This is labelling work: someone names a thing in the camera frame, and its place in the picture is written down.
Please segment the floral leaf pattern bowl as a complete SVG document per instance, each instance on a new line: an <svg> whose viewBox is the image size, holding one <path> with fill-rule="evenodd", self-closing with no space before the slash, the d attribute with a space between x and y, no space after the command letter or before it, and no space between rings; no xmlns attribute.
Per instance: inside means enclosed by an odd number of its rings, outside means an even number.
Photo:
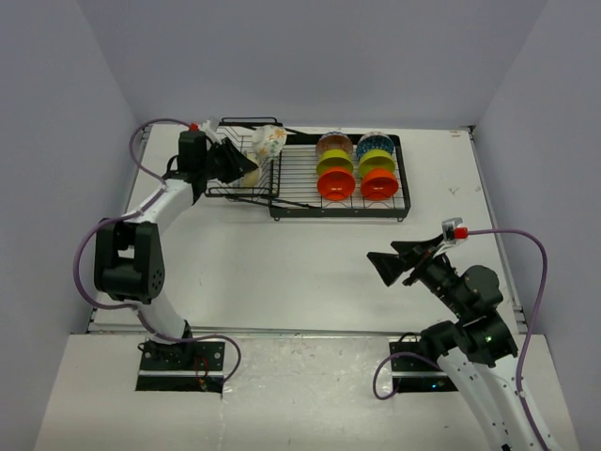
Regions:
<svg viewBox="0 0 601 451"><path fill-rule="evenodd" d="M287 133L283 127L264 125L252 135L252 148L259 161L277 158L286 144Z"/></svg>

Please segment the orange bowl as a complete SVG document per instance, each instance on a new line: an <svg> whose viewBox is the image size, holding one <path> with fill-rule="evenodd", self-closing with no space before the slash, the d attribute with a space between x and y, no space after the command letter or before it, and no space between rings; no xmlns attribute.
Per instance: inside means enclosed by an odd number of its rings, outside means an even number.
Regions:
<svg viewBox="0 0 601 451"><path fill-rule="evenodd" d="M344 167L335 166L319 176L316 188L319 194L331 201L342 201L354 193L356 181Z"/></svg>
<svg viewBox="0 0 601 451"><path fill-rule="evenodd" d="M380 201L392 197L399 189L396 176L388 169L378 167L369 171L361 183L361 194L368 200Z"/></svg>

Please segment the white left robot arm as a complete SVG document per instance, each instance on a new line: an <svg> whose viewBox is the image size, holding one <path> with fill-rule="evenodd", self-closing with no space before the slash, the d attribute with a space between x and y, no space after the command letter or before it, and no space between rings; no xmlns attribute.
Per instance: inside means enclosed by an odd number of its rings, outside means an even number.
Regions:
<svg viewBox="0 0 601 451"><path fill-rule="evenodd" d="M95 233L95 288L135 313L149 333L144 353L151 359L186 368L197 343L163 291L162 233L196 204L209 181L231 183L258 168L230 139L190 128L179 134L177 155L151 197L126 219L108 221Z"/></svg>

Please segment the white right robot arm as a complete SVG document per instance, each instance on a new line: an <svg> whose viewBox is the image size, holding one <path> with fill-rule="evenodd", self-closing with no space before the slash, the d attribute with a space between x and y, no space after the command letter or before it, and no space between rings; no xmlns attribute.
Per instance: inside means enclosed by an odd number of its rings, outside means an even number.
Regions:
<svg viewBox="0 0 601 451"><path fill-rule="evenodd" d="M386 286L422 283L455 315L422 330L413 350L390 361L415 359L444 372L468 404L492 450L557 450L559 444L531 399L523 378L526 346L516 344L498 312L499 277L482 265L457 273L448 249L466 228L428 241L394 241L393 253L367 257Z"/></svg>

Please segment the right lime green bowl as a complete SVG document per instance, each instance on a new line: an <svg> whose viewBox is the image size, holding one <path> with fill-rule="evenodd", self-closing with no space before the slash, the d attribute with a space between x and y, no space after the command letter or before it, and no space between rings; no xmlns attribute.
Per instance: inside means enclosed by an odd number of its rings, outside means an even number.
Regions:
<svg viewBox="0 0 601 451"><path fill-rule="evenodd" d="M367 151L359 161L359 173L364 178L374 169L385 169L393 172L395 169L394 158L391 153L384 149L372 149Z"/></svg>

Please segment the lime green bowl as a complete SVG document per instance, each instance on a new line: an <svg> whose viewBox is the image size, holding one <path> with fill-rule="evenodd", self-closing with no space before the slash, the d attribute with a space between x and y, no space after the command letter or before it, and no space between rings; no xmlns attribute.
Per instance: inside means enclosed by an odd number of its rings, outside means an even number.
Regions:
<svg viewBox="0 0 601 451"><path fill-rule="evenodd" d="M346 151L340 148L333 148L323 152L317 162L316 173L321 176L327 170L335 167L343 168L349 173L353 173L354 170L351 157Z"/></svg>
<svg viewBox="0 0 601 451"><path fill-rule="evenodd" d="M359 161L359 173L364 178L374 169L385 169L393 172L395 169L394 158L391 153L384 149L372 149L367 151Z"/></svg>

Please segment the left lime green bowl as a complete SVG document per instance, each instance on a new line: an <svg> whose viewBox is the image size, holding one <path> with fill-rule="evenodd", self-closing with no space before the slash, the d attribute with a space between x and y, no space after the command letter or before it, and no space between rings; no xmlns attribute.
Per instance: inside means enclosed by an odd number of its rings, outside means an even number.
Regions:
<svg viewBox="0 0 601 451"><path fill-rule="evenodd" d="M323 152L317 162L316 173L321 176L327 170L335 167L343 168L349 173L353 173L354 170L351 157L346 151L340 148L333 148Z"/></svg>

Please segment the red patterned bowl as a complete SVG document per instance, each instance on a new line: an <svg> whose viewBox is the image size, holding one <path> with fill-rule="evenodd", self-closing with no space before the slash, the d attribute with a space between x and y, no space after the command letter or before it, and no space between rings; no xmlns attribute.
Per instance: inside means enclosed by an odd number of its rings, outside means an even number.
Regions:
<svg viewBox="0 0 601 451"><path fill-rule="evenodd" d="M316 143L316 156L321 157L326 151L338 149L343 150L349 156L353 153L353 143L350 138L337 131L323 134Z"/></svg>

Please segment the blue patterned bowl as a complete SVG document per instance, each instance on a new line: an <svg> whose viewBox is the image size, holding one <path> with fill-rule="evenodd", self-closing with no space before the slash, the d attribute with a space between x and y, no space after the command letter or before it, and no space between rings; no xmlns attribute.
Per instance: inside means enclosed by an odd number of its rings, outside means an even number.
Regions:
<svg viewBox="0 0 601 451"><path fill-rule="evenodd" d="M392 138L383 132L368 132L364 134L356 146L355 152L358 159L372 150L384 150L393 155L395 145Z"/></svg>

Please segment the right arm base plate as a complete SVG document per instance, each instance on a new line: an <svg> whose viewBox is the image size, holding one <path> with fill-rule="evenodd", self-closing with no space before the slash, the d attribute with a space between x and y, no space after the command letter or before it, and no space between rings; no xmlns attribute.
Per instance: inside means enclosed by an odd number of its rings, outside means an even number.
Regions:
<svg viewBox="0 0 601 451"><path fill-rule="evenodd" d="M404 337L389 343L390 354L412 352L423 355L421 339L417 336ZM414 357L399 357L391 361L393 388L399 394L456 392L450 378L442 371Z"/></svg>

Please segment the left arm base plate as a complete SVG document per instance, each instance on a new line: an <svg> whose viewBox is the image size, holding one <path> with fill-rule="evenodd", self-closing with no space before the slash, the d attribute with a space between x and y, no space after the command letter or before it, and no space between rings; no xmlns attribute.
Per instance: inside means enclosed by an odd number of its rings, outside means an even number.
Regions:
<svg viewBox="0 0 601 451"><path fill-rule="evenodd" d="M137 392L223 392L223 341L167 345L147 340L138 350Z"/></svg>

